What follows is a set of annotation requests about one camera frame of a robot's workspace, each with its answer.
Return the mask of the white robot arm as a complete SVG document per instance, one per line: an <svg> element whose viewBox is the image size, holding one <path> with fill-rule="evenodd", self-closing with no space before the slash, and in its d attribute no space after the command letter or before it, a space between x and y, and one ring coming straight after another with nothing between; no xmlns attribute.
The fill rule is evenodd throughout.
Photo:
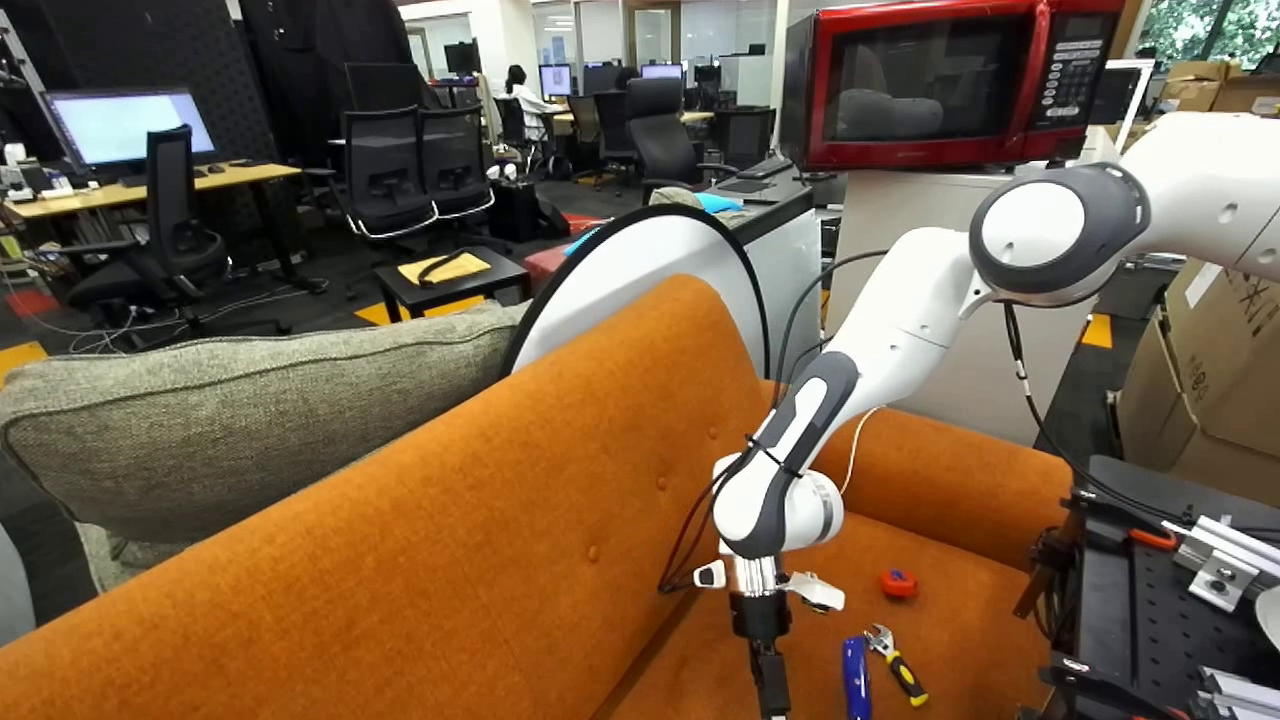
<svg viewBox="0 0 1280 720"><path fill-rule="evenodd" d="M844 502L811 469L856 414L909 400L981 304L1066 310L1130 262L1180 253L1259 282L1280 277L1280 120L1253 114L1159 116L1122 160L1038 167L987 192L966 229L913 229L866 282L853 313L774 400L742 451L713 464L725 590L748 644L762 720L789 720L789 592L844 608L844 592L785 558L841 535Z"/></svg>

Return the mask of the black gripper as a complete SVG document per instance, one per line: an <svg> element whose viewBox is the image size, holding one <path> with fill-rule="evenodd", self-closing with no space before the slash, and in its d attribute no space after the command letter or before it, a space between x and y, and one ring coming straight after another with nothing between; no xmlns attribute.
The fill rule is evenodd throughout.
<svg viewBox="0 0 1280 720"><path fill-rule="evenodd" d="M748 644L762 720L789 720L794 701L789 701L785 653L774 653L794 623L789 600L733 592L729 608L733 608L733 632Z"/></svg>

